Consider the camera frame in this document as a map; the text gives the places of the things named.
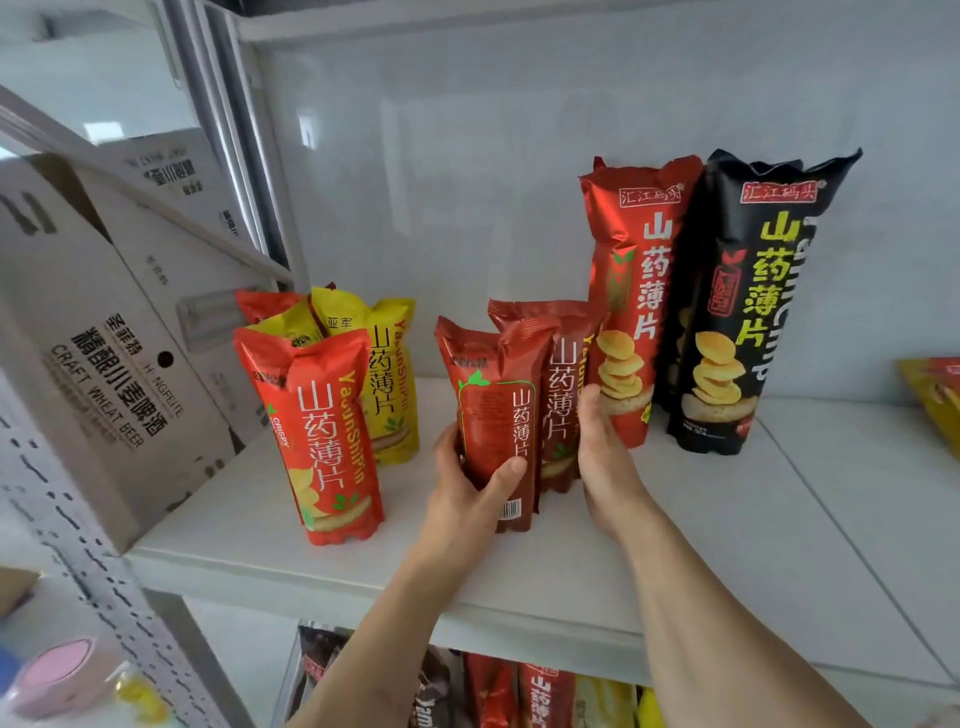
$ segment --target brand logo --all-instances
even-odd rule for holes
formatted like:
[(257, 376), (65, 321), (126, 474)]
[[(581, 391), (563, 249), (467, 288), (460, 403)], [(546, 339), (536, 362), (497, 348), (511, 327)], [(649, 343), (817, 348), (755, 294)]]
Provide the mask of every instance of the brand logo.
[(815, 203), (817, 190), (827, 186), (824, 180), (808, 180), (791, 184), (776, 182), (744, 182), (740, 203)]
[(747, 256), (746, 249), (724, 252), (720, 265), (713, 270), (713, 284), (710, 287), (710, 299), (707, 311), (714, 316), (726, 318), (733, 313), (736, 293), (740, 288), (740, 263)]
[(674, 184), (672, 187), (621, 187), (621, 207), (646, 207), (648, 205), (678, 205), (681, 202), (684, 185)]

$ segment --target lower shelf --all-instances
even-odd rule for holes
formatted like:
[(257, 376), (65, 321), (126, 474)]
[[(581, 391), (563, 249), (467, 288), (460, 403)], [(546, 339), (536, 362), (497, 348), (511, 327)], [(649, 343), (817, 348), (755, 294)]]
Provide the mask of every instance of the lower shelf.
[[(160, 591), (357, 626), (416, 538), (433, 487), (429, 444), (454, 418), (445, 380), (417, 386), (423, 452), (381, 469), (387, 521), (368, 541), (306, 542), (267, 432), (134, 547), (139, 578)], [(655, 417), (647, 444), (633, 451), (640, 474), (760, 619), (842, 684), (869, 674), (882, 684), (949, 685), (764, 427), (740, 455), (721, 457), (680, 450), (664, 425)], [(650, 682), (630, 573), (590, 522), (579, 487), (548, 494), (529, 533), (496, 538), (432, 641)]]

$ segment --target yellow item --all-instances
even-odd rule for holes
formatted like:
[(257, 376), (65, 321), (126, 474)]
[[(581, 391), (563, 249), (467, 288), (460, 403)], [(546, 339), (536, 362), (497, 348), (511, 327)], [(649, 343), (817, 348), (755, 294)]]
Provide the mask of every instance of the yellow item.
[(136, 710), (136, 722), (142, 725), (162, 725), (170, 717), (170, 711), (156, 694), (154, 686), (138, 672), (125, 672), (120, 676), (116, 697)]
[(960, 460), (960, 357), (901, 359), (897, 366)]
[(657, 704), (657, 696), (651, 688), (643, 689), (643, 696), (640, 697), (640, 704), (636, 708), (636, 724), (638, 728), (666, 728), (663, 715), (660, 714), (660, 706)]
[(307, 299), (294, 303), (283, 313), (264, 319), (259, 324), (251, 324), (247, 328), (289, 339), (298, 349), (316, 344), (324, 338)]
[(635, 708), (633, 685), (577, 675), (573, 728), (634, 728)]
[(370, 335), (370, 372), (361, 400), (373, 455), (381, 465), (407, 462), (420, 449), (417, 389), (403, 341), (417, 302), (382, 299), (370, 308), (339, 288), (314, 288), (310, 300), (332, 336), (357, 328), (365, 328)]

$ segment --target foil snack bag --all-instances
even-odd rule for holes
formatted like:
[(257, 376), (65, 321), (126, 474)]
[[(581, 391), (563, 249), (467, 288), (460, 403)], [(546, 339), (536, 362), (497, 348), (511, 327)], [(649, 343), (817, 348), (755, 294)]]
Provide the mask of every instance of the foil snack bag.
[(417, 302), (382, 299), (370, 308), (352, 293), (330, 288), (314, 288), (310, 300), (330, 335), (357, 329), (370, 335), (370, 375), (363, 407), (373, 454), (383, 465), (407, 462), (420, 449), (417, 387), (403, 341)]
[(628, 448), (643, 445), (656, 357), (672, 274), (673, 243), (703, 163), (683, 157), (653, 167), (608, 167), (600, 157), (580, 178), (595, 241), (589, 299), (610, 318), (588, 363), (613, 429)]
[(520, 715), (523, 728), (570, 728), (577, 676), (572, 672), (521, 663)]
[(236, 291), (237, 305), (248, 324), (259, 324), (264, 319), (276, 316), (289, 309), (294, 303), (304, 301), (306, 296), (295, 291), (249, 291), (240, 288)]
[(577, 402), (586, 380), (587, 355), (607, 316), (606, 307), (587, 301), (510, 303), (491, 299), (487, 313), (500, 331), (536, 316), (555, 316), (560, 321), (540, 381), (539, 492), (567, 493), (577, 472)]
[(369, 538), (383, 522), (360, 405), (370, 338), (359, 330), (298, 346), (308, 334), (257, 330), (269, 321), (237, 329), (233, 343), (267, 408), (307, 538), (316, 546)]
[(500, 334), (460, 328), (441, 316), (434, 335), (457, 393), (457, 423), (464, 445), (464, 474), (477, 490), (508, 459), (526, 459), (527, 470), (503, 505), (497, 533), (529, 531), (540, 462), (540, 375), (560, 322), (524, 319)]
[(712, 164), (717, 226), (680, 370), (669, 432), (694, 452), (740, 452), (754, 420), (820, 216), (862, 156)]

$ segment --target snack bag on lower shelf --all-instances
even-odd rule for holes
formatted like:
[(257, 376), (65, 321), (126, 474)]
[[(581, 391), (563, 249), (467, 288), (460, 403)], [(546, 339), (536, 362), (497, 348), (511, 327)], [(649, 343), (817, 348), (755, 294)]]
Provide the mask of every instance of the snack bag on lower shelf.
[(303, 301), (306, 296), (295, 291), (249, 291), (240, 288), (236, 292), (237, 305), (248, 324), (259, 324), (264, 319), (276, 316), (289, 309), (294, 303)]
[(480, 707), (480, 728), (519, 728), (514, 695), (514, 664), (500, 661), (490, 691)]
[(634, 728), (635, 711), (633, 685), (577, 675), (573, 728)]
[(740, 452), (819, 220), (862, 154), (808, 169), (710, 158), (715, 232), (670, 415), (681, 448)]
[(307, 538), (369, 538), (383, 522), (360, 406), (370, 337), (359, 330), (300, 347), (300, 329), (285, 329), (293, 339), (258, 330), (270, 321), (237, 329), (233, 343), (267, 408)]
[(600, 385), (613, 429), (628, 448), (646, 440), (673, 242), (703, 167), (694, 156), (661, 169), (608, 167), (598, 157), (593, 172), (580, 178), (595, 241), (589, 298), (611, 312), (587, 379)]
[(540, 470), (538, 494), (566, 493), (577, 471), (580, 423), (577, 401), (584, 388), (587, 355), (607, 317), (607, 308), (587, 301), (487, 302), (487, 313), (503, 331), (521, 319), (556, 316), (553, 351), (543, 365), (540, 381)]
[(520, 715), (523, 728), (571, 728), (577, 676), (521, 663)]
[(503, 505), (497, 533), (529, 531), (540, 462), (540, 375), (560, 322), (523, 319), (503, 333), (460, 328), (441, 316), (434, 335), (457, 392), (464, 473), (482, 490), (493, 472), (516, 455), (527, 470)]
[(363, 329), (370, 335), (370, 375), (364, 415), (376, 462), (405, 463), (420, 449), (417, 387), (403, 341), (414, 321), (413, 299), (382, 299), (373, 308), (352, 293), (314, 288), (310, 301), (331, 336)]
[(960, 460), (960, 356), (901, 359), (897, 366)]
[(644, 688), (636, 708), (637, 728), (666, 728), (653, 688)]

